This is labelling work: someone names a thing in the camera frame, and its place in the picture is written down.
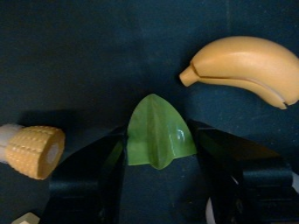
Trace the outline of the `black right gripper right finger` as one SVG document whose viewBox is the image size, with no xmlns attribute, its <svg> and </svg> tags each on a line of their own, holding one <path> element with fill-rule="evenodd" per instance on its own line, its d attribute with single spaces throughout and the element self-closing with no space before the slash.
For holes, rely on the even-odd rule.
<svg viewBox="0 0 299 224">
<path fill-rule="evenodd" d="M 207 224 L 299 224 L 299 175 L 263 145 L 189 122 L 210 190 Z"/>
</svg>

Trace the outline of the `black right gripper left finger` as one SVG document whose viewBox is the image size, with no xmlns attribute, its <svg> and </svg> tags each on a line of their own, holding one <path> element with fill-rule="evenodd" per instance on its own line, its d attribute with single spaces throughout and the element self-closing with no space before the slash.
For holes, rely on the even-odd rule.
<svg viewBox="0 0 299 224">
<path fill-rule="evenodd" d="M 126 129 L 118 128 L 60 163 L 40 224 L 119 223 L 126 142 Z"/>
</svg>

